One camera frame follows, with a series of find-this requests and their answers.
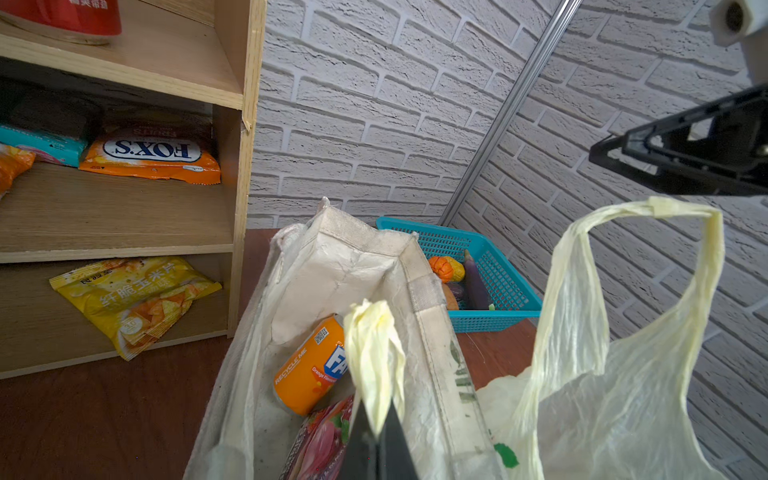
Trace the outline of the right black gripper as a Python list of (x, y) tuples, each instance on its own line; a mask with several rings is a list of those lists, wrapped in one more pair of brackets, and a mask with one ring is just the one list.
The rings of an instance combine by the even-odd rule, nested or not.
[(767, 86), (605, 138), (589, 161), (670, 195), (767, 194)]

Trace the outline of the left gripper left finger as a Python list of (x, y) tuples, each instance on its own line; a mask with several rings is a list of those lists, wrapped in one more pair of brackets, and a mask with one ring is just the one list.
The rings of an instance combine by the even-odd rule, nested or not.
[(367, 411), (360, 404), (350, 430), (338, 480), (376, 480), (378, 478), (378, 440), (371, 429)]

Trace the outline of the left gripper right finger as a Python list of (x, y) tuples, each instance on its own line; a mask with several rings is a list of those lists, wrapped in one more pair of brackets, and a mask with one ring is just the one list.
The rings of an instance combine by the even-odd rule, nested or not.
[(419, 479), (394, 403), (390, 404), (377, 441), (377, 478)]

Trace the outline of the purple candy bag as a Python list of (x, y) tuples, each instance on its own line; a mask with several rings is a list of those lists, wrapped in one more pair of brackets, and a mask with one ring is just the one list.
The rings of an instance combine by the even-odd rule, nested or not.
[(302, 423), (280, 480), (334, 480), (349, 443), (354, 396), (315, 410)]

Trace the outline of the orange Fanta can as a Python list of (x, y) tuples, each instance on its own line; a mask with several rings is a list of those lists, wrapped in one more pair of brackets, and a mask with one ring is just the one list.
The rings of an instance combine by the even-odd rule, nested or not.
[(273, 390), (293, 413), (307, 416), (348, 370), (341, 318), (323, 318), (278, 369)]

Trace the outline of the thin cream plastic bag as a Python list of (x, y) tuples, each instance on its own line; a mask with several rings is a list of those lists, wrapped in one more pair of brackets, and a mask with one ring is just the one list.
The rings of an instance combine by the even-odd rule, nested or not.
[[(611, 340), (590, 230), (622, 217), (703, 219), (697, 267), (680, 300), (635, 334)], [(722, 213), (652, 197), (572, 223), (553, 256), (531, 365), (462, 402), (487, 430), (459, 452), (456, 419), (427, 419), (435, 445), (407, 442), (422, 479), (716, 479), (686, 395), (724, 262)]]

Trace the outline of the canvas tote bag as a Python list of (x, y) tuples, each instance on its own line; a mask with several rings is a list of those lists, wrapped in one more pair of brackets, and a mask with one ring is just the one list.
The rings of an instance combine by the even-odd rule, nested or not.
[(501, 479), (440, 285), (413, 234), (323, 200), (271, 240), (188, 479)]

